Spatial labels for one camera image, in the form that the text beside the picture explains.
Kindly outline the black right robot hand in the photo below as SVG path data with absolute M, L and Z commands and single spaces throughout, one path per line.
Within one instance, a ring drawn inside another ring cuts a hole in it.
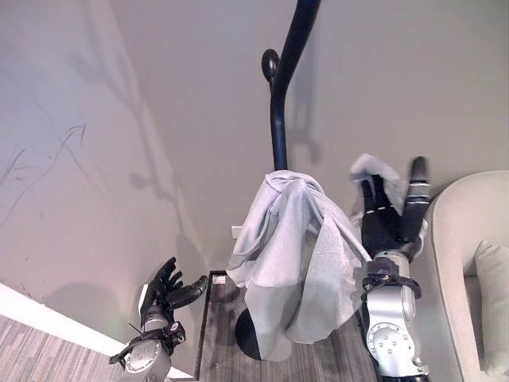
M 423 247 L 427 231 L 425 214 L 430 205 L 427 159 L 418 156 L 410 163 L 409 179 L 382 160 L 362 154 L 352 165 L 351 180 L 363 197 L 360 233 L 363 247 L 374 258 L 398 252 L 411 263 Z

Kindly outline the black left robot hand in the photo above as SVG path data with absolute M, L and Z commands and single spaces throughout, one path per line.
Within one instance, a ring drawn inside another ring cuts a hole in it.
M 206 275 L 186 286 L 181 277 L 182 271 L 177 270 L 177 259 L 171 257 L 148 283 L 140 309 L 141 325 L 151 314 L 160 314 L 167 322 L 174 322 L 175 310 L 195 302 L 206 291 Z

